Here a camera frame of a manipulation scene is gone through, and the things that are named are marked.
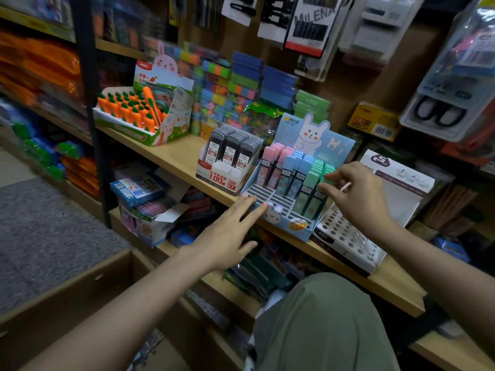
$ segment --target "person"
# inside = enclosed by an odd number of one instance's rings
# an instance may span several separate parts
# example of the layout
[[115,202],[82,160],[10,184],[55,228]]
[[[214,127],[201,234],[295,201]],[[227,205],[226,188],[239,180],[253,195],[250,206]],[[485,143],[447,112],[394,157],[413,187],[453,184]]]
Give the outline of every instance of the person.
[[[319,188],[495,359],[495,279],[398,226],[388,212],[380,179],[361,163],[343,165],[325,178],[351,182],[344,191],[325,183]],[[263,203],[243,218],[255,200],[241,197],[193,244],[180,248],[23,370],[126,369],[157,323],[194,283],[211,271],[238,264],[256,247],[254,241],[241,245],[268,206]],[[301,281],[257,319],[254,338],[256,370],[399,369],[369,297],[335,274]]]

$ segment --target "bundle of sticks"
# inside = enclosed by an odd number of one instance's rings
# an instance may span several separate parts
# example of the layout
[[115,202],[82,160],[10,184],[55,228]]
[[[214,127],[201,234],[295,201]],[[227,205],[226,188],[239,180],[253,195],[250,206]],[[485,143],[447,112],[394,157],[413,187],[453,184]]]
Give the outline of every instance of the bundle of sticks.
[[467,187],[449,183],[430,205],[423,217],[423,224],[427,227],[440,230],[452,221],[478,195]]

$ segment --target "hand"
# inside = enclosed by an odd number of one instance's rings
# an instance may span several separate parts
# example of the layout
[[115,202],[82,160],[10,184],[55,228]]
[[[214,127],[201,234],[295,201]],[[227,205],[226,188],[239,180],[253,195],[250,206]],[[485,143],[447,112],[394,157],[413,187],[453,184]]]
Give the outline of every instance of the hand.
[[241,246],[248,230],[268,207],[268,203],[263,203],[241,221],[241,217],[256,200],[256,196],[241,196],[222,216],[203,230],[192,244],[202,253],[211,271],[227,269],[240,263],[258,245],[256,241],[250,241]]
[[380,178],[362,163],[344,164],[335,172],[325,174],[325,178],[336,182],[338,187],[351,182],[343,192],[327,183],[320,183],[318,188],[331,196],[344,217],[366,237],[376,240],[395,225],[382,193]]

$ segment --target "person's right hand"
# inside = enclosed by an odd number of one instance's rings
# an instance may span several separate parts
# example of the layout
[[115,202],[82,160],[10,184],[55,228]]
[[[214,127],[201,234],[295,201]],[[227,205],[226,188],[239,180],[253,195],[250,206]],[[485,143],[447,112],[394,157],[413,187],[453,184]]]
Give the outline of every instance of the person's right hand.
[[351,182],[343,192],[327,183],[320,183],[318,188],[330,195],[344,217],[366,237],[374,241],[395,225],[382,193],[380,178],[362,163],[344,164],[335,172],[325,174],[325,178],[334,181],[339,188]]

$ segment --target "carpet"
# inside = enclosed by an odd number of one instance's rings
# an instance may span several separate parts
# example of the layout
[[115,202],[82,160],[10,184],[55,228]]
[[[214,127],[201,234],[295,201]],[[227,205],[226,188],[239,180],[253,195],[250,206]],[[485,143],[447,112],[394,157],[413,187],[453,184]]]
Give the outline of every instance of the carpet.
[[0,314],[129,248],[40,177],[0,187]]

